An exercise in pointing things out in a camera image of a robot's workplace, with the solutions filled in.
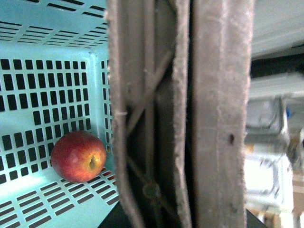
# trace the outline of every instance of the apple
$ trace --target apple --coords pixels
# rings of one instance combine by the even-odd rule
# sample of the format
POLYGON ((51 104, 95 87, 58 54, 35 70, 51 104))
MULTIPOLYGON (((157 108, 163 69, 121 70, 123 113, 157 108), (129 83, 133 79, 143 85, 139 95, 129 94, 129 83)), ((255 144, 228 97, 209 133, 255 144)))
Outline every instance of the apple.
POLYGON ((65 134, 55 144, 51 163, 59 176, 67 181, 82 183, 97 176, 105 165, 103 143, 85 131, 65 134))

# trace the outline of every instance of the dark gap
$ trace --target dark gap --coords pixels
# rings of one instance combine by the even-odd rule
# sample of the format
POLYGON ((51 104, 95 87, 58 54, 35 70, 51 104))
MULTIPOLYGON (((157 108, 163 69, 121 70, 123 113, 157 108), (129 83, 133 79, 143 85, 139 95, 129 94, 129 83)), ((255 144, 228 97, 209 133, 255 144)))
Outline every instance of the dark gap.
POLYGON ((94 39, 90 39, 90 38, 84 38, 84 37, 80 37, 78 39, 88 39, 88 40, 94 40, 94 39))
POLYGON ((34 74, 28 74, 28 86, 30 89, 36 89, 36 82, 34 74))
POLYGON ((42 106, 48 106, 48 94, 46 92, 41 92, 40 93, 40 96, 41 96, 41 103, 42 103, 42 106))
POLYGON ((19 94, 20 106, 22 109, 28 108, 28 99, 26 94, 19 94))
POLYGON ((54 119, 54 122, 59 121, 59 111, 57 108, 53 108, 53 119, 54 119))
POLYGON ((49 196, 49 195, 53 194, 54 192, 58 192, 59 190, 61 190, 61 187, 57 187, 55 189, 52 189, 51 191, 44 193, 44 196, 49 196))
POLYGON ((25 89, 23 74, 16 74, 16 81, 18 89, 25 89))
POLYGON ((67 91, 67 97, 68 97, 68 102, 69 102, 69 103, 74 102, 73 90, 72 90, 72 89, 69 89, 69 90, 67 91))
POLYGON ((30 204, 30 203, 32 203, 32 202, 35 202, 35 201, 37 201, 37 200, 39 200, 40 199, 40 197, 39 196, 36 196, 36 197, 34 197, 34 198, 31 198, 30 200, 27 200, 27 201, 25 201, 25 202, 23 202, 23 203, 20 203, 19 205, 20 205, 20 207, 24 207, 24 206, 26 206, 26 205, 28 205, 28 204, 30 204))
POLYGON ((110 136, 109 136, 109 132, 105 133, 105 137, 106 137, 106 142, 110 143, 110 136))
POLYGON ((99 194, 99 193, 101 193, 101 192, 104 192, 105 190, 108 190, 109 188, 110 188, 110 185, 104 186, 103 188, 98 189, 98 190, 96 191, 96 193, 99 194))
POLYGON ((38 211, 38 212, 35 212, 34 214, 32 214, 32 215, 26 217, 25 220, 26 220, 27 222, 28 222, 28 221, 31 221, 32 219, 37 218, 38 216, 43 215, 43 214, 45 214, 45 213, 47 213, 47 209, 42 209, 42 210, 40 210, 40 211, 38 211))
POLYGON ((76 9, 65 7, 65 6, 56 5, 56 4, 53 4, 53 3, 49 3, 47 6, 59 8, 59 9, 62 9, 62 10, 76 11, 76 9))
POLYGON ((62 213, 64 213, 64 212, 66 212, 66 211, 72 209, 73 207, 74 207, 73 204, 69 204, 69 205, 67 205, 66 207, 64 207, 64 208, 62 208, 62 209, 56 211, 55 214, 58 216, 58 215, 60 215, 60 214, 62 214, 62 213))
POLYGON ((22 211, 22 213, 23 213, 23 214, 29 213, 30 211, 35 210, 35 209, 37 209, 37 208, 39 208, 39 207, 41 207, 41 206, 43 206, 43 203, 42 203, 42 202, 40 202, 40 203, 38 203, 38 204, 35 204, 34 206, 31 206, 31 207, 29 207, 29 208, 26 208, 25 210, 22 211))
POLYGON ((3 184, 6 182, 5 174, 0 175, 0 184, 3 184))
POLYGON ((77 192, 77 193, 73 194, 73 197, 74 197, 74 198, 77 198, 77 197, 79 197, 79 196, 85 194, 85 193, 88 192, 88 191, 89 191, 89 189, 83 189, 83 190, 81 190, 80 192, 77 192))
POLYGON ((16 147, 23 146, 22 134, 21 133, 15 133, 14 137, 15 137, 16 147))
POLYGON ((43 142, 43 133, 42 133, 42 128, 36 129, 36 137, 37 137, 37 142, 43 142))
POLYGON ((91 30, 90 32, 98 33, 98 34, 106 34, 106 32, 97 32, 97 31, 94 31, 94 30, 91 30))
POLYGON ((25 60, 25 67, 27 68, 27 70, 32 70, 33 69, 33 62, 32 60, 25 60))
POLYGON ((108 115, 108 107, 107 107, 106 103, 104 103, 104 114, 108 115))
POLYGON ((22 26, 22 25, 20 25, 20 24, 14 24, 14 23, 9 23, 9 22, 4 22, 4 21, 0 21, 0 24, 22 26))
POLYGON ((116 203, 118 200, 119 200, 119 196, 116 196, 113 199, 109 200, 107 204, 111 206, 112 204, 116 203))
POLYGON ((65 199, 63 199, 63 200, 61 200, 61 201, 59 201, 59 202, 54 203, 53 205, 51 205, 51 208, 52 208, 52 209, 57 208, 57 207, 59 207, 60 205, 66 203, 66 202, 69 202, 69 201, 70 201, 69 198, 65 198, 65 199))
POLYGON ((105 123, 105 128, 109 129, 109 123, 108 123, 108 119, 107 118, 104 119, 104 123, 105 123))
POLYGON ((28 35, 28 34, 23 34, 22 36, 23 36, 23 37, 39 37, 39 38, 45 38, 45 37, 42 37, 42 36, 28 35))
POLYGON ((86 15, 89 15, 89 16, 97 17, 97 18, 103 18, 102 15, 95 14, 95 13, 90 13, 90 12, 83 12, 82 14, 86 14, 86 15))
POLYGON ((71 69, 69 61, 65 61, 65 69, 71 69))
POLYGON ((66 2, 75 4, 75 5, 80 5, 80 6, 82 6, 84 4, 83 2, 77 1, 77 0, 62 0, 62 1, 66 1, 66 2))
POLYGON ((61 129, 59 124, 55 125, 55 136, 56 138, 61 137, 61 129))
POLYGON ((24 177, 29 174, 29 170, 27 167, 21 169, 21 176, 24 177))
POLYGON ((38 165, 37 164, 31 165, 31 169, 32 169, 32 173, 38 172, 38 165))
POLYGON ((72 86, 72 75, 71 73, 66 73, 66 85, 67 86, 72 86))
POLYGON ((11 225, 9 226, 9 228, 16 228, 16 227, 18 227, 18 226, 20 226, 20 225, 21 225, 20 222, 15 222, 15 223, 11 224, 11 225))
POLYGON ((52 37, 51 39, 57 39, 57 40, 68 40, 68 39, 54 38, 54 37, 52 37))
POLYGON ((47 156, 46 155, 46 148, 44 147, 44 145, 39 146, 38 150, 39 150, 40 159, 45 158, 47 156))
POLYGON ((58 44, 64 44, 64 42, 60 42, 60 41, 52 41, 52 40, 48 40, 47 42, 58 43, 58 44))
POLYGON ((58 79, 58 86, 59 87, 63 87, 64 86, 63 74, 62 73, 58 73, 57 74, 57 79, 58 79))
POLYGON ((81 198, 80 200, 77 200, 77 202, 78 202, 79 204, 81 204, 81 203, 83 203, 83 202, 89 200, 89 199, 92 198, 93 196, 94 196, 93 194, 87 195, 87 196, 81 198))
POLYGON ((89 104, 85 104, 85 115, 90 115, 89 104))
POLYGON ((51 104, 52 104, 52 105, 57 105, 57 95, 56 95, 56 91, 51 91, 51 92, 50 92, 50 96, 51 96, 51 104))
POLYGON ((95 189, 95 188, 99 187, 100 185, 103 185, 104 183, 105 183, 105 181, 102 180, 102 181, 100 181, 100 182, 98 182, 98 183, 96 183, 96 184, 93 184, 91 187, 92 187, 93 189, 95 189))
POLYGON ((59 91, 59 98, 60 98, 60 103, 65 104, 66 103, 66 95, 64 90, 59 91))
POLYGON ((39 111, 34 111, 33 116, 34 116, 34 124, 35 125, 40 125, 41 124, 40 112, 39 111))
POLYGON ((79 34, 78 32, 69 32, 69 31, 63 31, 63 30, 60 30, 59 32, 65 32, 65 33, 71 33, 71 34, 79 34))
POLYGON ((70 117, 71 119, 75 118, 75 107, 74 106, 70 106, 70 117))
POLYGON ((97 176, 97 177, 94 177, 93 179, 89 180, 87 183, 90 184, 96 180, 99 180, 101 177, 97 176))
POLYGON ((57 37, 73 37, 73 36, 68 36, 68 35, 60 35, 60 34, 55 34, 57 37))
POLYGON ((80 80, 79 80, 79 73, 74 73, 74 81, 75 85, 79 86, 80 85, 80 80))
POLYGON ((34 143, 34 137, 33 137, 33 132, 32 131, 26 131, 25 132, 25 137, 27 139, 27 144, 31 145, 34 143))
POLYGON ((61 70, 62 69, 61 61, 56 61, 56 69, 57 70, 61 70))
POLYGON ((55 77, 53 73, 47 74, 49 87, 55 87, 55 77))
POLYGON ((12 212, 12 211, 14 211, 14 208, 13 208, 13 207, 8 208, 8 209, 6 209, 6 210, 4 210, 4 211, 1 211, 1 212, 0 212, 0 217, 3 216, 3 215, 5 215, 5 214, 8 214, 8 213, 10 213, 10 212, 12 212))
POLYGON ((48 167, 47 161, 43 161, 43 162, 41 163, 41 168, 44 170, 44 169, 46 169, 47 167, 48 167))
POLYGON ((77 127, 76 127, 76 122, 75 121, 71 122, 71 129, 72 129, 73 132, 77 131, 77 127))
POLYGON ((104 94, 104 100, 107 100, 106 99, 106 89, 105 88, 103 88, 103 94, 104 94))
POLYGON ((31 39, 31 38, 22 38, 22 37, 20 39, 41 41, 41 39, 31 39))
POLYGON ((79 189, 79 188, 81 188, 81 187, 83 187, 83 186, 84 186, 84 184, 78 184, 78 185, 76 185, 76 186, 70 188, 68 191, 69 191, 69 192, 73 192, 73 191, 75 191, 75 190, 77 190, 77 189, 79 189))
POLYGON ((46 127, 46 135, 47 135, 47 140, 50 140, 53 138, 53 132, 52 132, 52 127, 46 127))
POLYGON ((84 120, 79 120, 78 123, 79 123, 79 130, 83 131, 85 129, 84 120))
POLYGON ((78 69, 78 62, 77 61, 73 61, 73 69, 78 69))
POLYGON ((77 105, 77 113, 78 113, 78 117, 81 117, 83 114, 82 114, 82 105, 77 105))
POLYGON ((27 193, 27 194, 25 194, 23 196, 17 197, 17 200, 19 201, 19 200, 25 199, 25 198, 27 198, 29 196, 32 196, 32 195, 36 194, 36 193, 37 193, 36 191, 31 191, 31 192, 29 192, 29 193, 27 193))
POLYGON ((43 44, 43 45, 53 45, 53 46, 60 46, 59 44, 43 44))
POLYGON ((64 192, 61 192, 61 193, 59 193, 58 195, 55 195, 55 196, 49 198, 49 199, 48 199, 48 202, 50 203, 50 202, 52 202, 52 201, 54 201, 54 200, 57 200, 57 199, 59 199, 60 197, 63 197, 63 196, 65 196, 65 195, 66 195, 66 194, 65 194, 64 192))
POLYGON ((61 114, 62 114, 62 119, 67 120, 67 108, 66 107, 61 108, 61 114))
POLYGON ((9 103, 9 109, 10 110, 16 110, 17 109, 17 103, 15 95, 8 95, 8 103, 9 103))
POLYGON ((2 157, 0 156, 0 171, 4 170, 2 157))
POLYGON ((11 201, 7 201, 5 203, 2 203, 2 204, 0 204, 0 208, 6 207, 9 204, 11 204, 11 201))
POLYGON ((86 119, 85 120, 85 124, 86 124, 86 129, 90 130, 91 129, 91 120, 90 119, 86 119))
POLYGON ((47 221, 49 221, 49 220, 51 220, 51 219, 52 219, 52 218, 51 218, 50 216, 46 216, 46 217, 44 217, 43 219, 41 219, 41 220, 39 220, 39 221, 37 221, 37 222, 35 222, 35 223, 29 225, 28 228, 36 228, 36 227, 42 225, 43 223, 46 223, 47 221))
POLYGON ((106 193, 105 195, 101 196, 102 199, 106 199, 106 198, 109 198, 110 196, 114 195, 116 193, 115 190, 112 190, 108 193, 106 193))
POLYGON ((37 160, 35 148, 29 148, 28 155, 31 162, 37 160))
POLYGON ((3 32, 3 31, 0 31, 0 33, 16 35, 16 33, 13 33, 13 32, 3 32))
POLYGON ((10 140, 10 135, 4 135, 2 136, 2 141, 3 141, 3 147, 5 151, 11 150, 12 144, 11 144, 11 140, 10 140))
POLYGON ((4 112, 4 111, 5 111, 5 107, 4 107, 3 96, 0 96, 0 112, 4 112))
POLYGON ((86 72, 81 73, 81 77, 82 77, 82 85, 83 86, 87 85, 86 72))
POLYGON ((48 28, 43 28, 43 27, 36 27, 36 26, 30 26, 29 28, 34 28, 34 29, 44 29, 44 30, 49 30, 49 31, 53 31, 53 29, 48 29, 48 28))
POLYGON ((22 64, 20 59, 14 59, 13 62, 15 70, 22 70, 22 64))
POLYGON ((39 81, 39 87, 40 88, 46 88, 46 79, 44 77, 44 74, 38 74, 38 81, 39 81))
POLYGON ((80 89, 77 89, 77 90, 76 90, 76 101, 81 101, 80 89))
POLYGON ((19 31, 19 29, 18 28, 8 28, 8 27, 1 27, 0 26, 0 29, 9 29, 9 30, 15 30, 15 31, 19 31))
POLYGON ((40 34, 49 34, 48 32, 36 32, 36 31, 32 31, 32 30, 26 30, 26 32, 33 32, 33 33, 40 33, 40 34))
POLYGON ((38 107, 38 97, 37 97, 37 94, 36 93, 31 93, 30 94, 30 99, 32 101, 32 107, 33 108, 38 107))
POLYGON ((9 153, 6 155, 6 162, 8 164, 8 168, 12 168, 16 166, 15 158, 13 153, 9 153))
POLYGON ((47 60, 47 69, 52 70, 53 69, 53 62, 52 60, 47 60))
POLYGON ((89 43, 88 41, 82 41, 82 40, 74 40, 74 42, 89 43))
POLYGON ((3 225, 3 224, 5 224, 5 223, 7 223, 7 222, 9 222, 9 221, 12 221, 12 220, 15 219, 15 218, 17 218, 17 215, 16 215, 16 214, 11 215, 11 216, 9 216, 9 217, 6 217, 6 218, 3 219, 3 220, 0 220, 0 226, 3 225))
POLYGON ((54 144, 52 142, 47 144, 47 149, 48 149, 49 155, 51 155, 53 148, 54 148, 54 144))
POLYGON ((4 84, 5 84, 5 89, 6 90, 14 90, 14 84, 13 84, 13 79, 11 77, 11 75, 3 75, 4 78, 4 84))
POLYGON ((37 70, 43 70, 43 62, 42 60, 36 60, 37 70))
POLYGON ((84 34, 84 36, 87 36, 87 37, 101 37, 101 36, 90 35, 90 34, 84 34))

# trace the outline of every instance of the red apple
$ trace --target red apple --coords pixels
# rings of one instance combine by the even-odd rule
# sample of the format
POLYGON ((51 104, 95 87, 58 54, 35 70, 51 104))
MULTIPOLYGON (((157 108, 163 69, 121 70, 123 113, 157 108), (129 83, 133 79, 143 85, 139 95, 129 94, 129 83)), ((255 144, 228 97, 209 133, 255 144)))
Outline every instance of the red apple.
POLYGON ((51 153, 54 170, 65 180, 82 183, 97 176, 105 165, 103 143, 89 132, 65 134, 51 153))

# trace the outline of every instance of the apple stem cavity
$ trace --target apple stem cavity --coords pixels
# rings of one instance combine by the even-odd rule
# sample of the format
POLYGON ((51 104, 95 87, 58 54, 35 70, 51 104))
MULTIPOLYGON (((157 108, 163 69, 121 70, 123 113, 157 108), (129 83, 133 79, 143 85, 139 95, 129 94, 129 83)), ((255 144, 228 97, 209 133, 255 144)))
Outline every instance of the apple stem cavity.
POLYGON ((95 168, 95 157, 94 156, 91 158, 90 167, 92 170, 95 168))

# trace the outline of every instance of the light blue plastic crate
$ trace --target light blue plastic crate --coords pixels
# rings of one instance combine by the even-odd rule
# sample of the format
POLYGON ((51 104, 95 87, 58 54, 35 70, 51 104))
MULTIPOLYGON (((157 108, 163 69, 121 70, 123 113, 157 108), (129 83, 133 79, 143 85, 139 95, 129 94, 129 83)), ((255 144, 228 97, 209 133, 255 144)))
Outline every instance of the light blue plastic crate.
POLYGON ((105 0, 0 1, 0 227, 96 228, 118 201, 105 0), (83 129, 108 151, 88 183, 63 180, 50 152, 83 129))

